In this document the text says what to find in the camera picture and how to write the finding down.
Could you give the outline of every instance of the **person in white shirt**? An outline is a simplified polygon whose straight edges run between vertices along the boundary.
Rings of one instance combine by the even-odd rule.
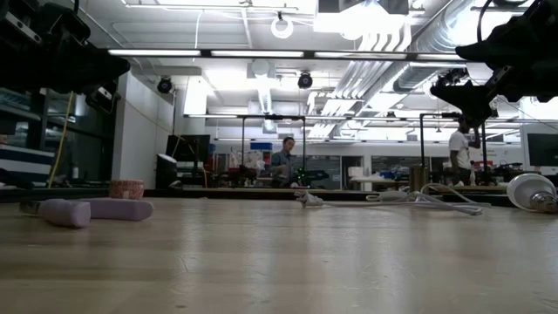
[[[459,117],[459,128],[450,137],[450,161],[452,162],[453,184],[463,182],[470,185],[471,161],[469,160],[469,147],[480,148],[479,128],[474,128],[474,141],[469,141],[471,127],[467,124],[464,116]]]

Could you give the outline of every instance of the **fluorescent light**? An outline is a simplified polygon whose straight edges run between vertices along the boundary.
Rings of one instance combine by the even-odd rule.
[[[199,50],[186,50],[186,49],[109,49],[109,54],[119,57],[199,57],[201,55]]]
[[[417,54],[417,60],[455,61],[455,62],[466,61],[465,59],[456,55],[455,53],[419,53]]]
[[[444,63],[444,62],[411,62],[409,64],[411,67],[439,67],[439,68],[454,68],[454,69],[465,69],[466,64],[454,64],[454,63]]]
[[[335,117],[335,116],[311,116],[311,117],[306,117],[306,119],[341,120],[341,119],[347,119],[347,118],[346,117]]]
[[[242,141],[242,138],[219,138],[214,139],[218,141]],[[262,141],[262,142],[282,142],[281,139],[244,139],[244,141]],[[295,141],[302,142],[303,139],[295,139]],[[307,143],[323,143],[325,140],[306,140]]]
[[[333,143],[360,143],[361,140],[330,140]]]
[[[211,51],[213,57],[240,58],[302,58],[302,51]]]
[[[403,60],[407,57],[404,52],[361,52],[361,51],[318,51],[315,53],[316,58],[347,58],[347,59],[375,59],[390,58]]]
[[[448,118],[423,118],[423,122],[454,122],[455,119],[448,119]],[[420,118],[407,118],[407,121],[420,121]]]
[[[359,120],[359,121],[399,121],[401,119],[404,119],[404,118],[380,118],[380,117],[370,117],[370,118],[355,117],[355,118],[353,118],[353,120]]]
[[[238,116],[232,114],[185,114],[184,118],[234,119]]]
[[[271,7],[247,5],[179,5],[179,4],[128,4],[130,9],[165,9],[165,10],[228,10],[228,11],[263,11],[263,12],[298,12],[297,7]]]
[[[428,61],[428,62],[465,62],[463,58],[455,53],[422,53],[422,52],[388,52],[388,51],[317,51],[316,58],[333,58],[349,60],[406,60],[406,61]]]

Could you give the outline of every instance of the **man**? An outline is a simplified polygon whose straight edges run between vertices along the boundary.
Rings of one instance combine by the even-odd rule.
[[[274,188],[288,187],[295,180],[295,171],[292,164],[290,151],[295,147],[295,139],[286,137],[282,141],[282,151],[271,156],[271,173]]]
[[[470,184],[471,161],[469,147],[480,148],[479,128],[474,128],[474,141],[469,141],[465,135],[471,127],[462,115],[458,119],[459,128],[450,137],[450,161],[452,162],[453,184]]]

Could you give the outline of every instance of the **wooden table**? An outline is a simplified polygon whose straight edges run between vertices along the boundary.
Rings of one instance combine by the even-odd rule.
[[[2,313],[556,313],[558,222],[293,201],[153,199],[61,229],[0,205]]]

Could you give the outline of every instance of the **computer screen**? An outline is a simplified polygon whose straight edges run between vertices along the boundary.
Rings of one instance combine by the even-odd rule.
[[[558,134],[527,135],[531,166],[558,166]]]

